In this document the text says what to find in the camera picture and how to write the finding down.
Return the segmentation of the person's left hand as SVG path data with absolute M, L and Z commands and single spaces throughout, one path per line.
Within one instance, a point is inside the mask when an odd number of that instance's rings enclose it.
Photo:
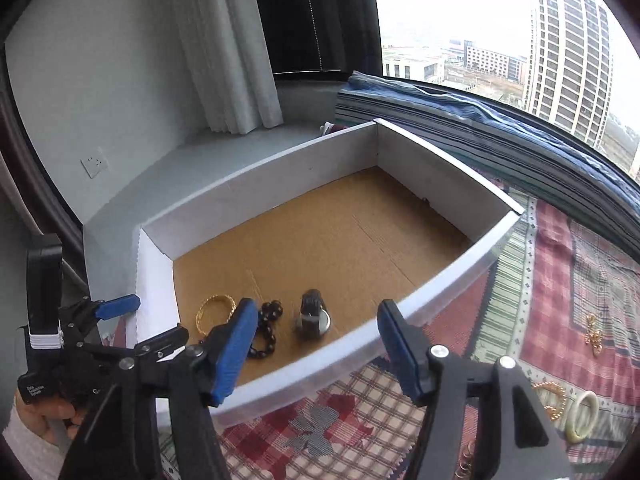
M 74 440 L 87 415 L 86 410 L 76 410 L 73 404 L 59 396 L 27 404 L 21 393 L 16 390 L 14 402 L 17 416 L 24 426 L 36 436 L 56 446 L 60 445 L 61 439 L 54 434 L 52 422 L 62 422 L 66 437 Z

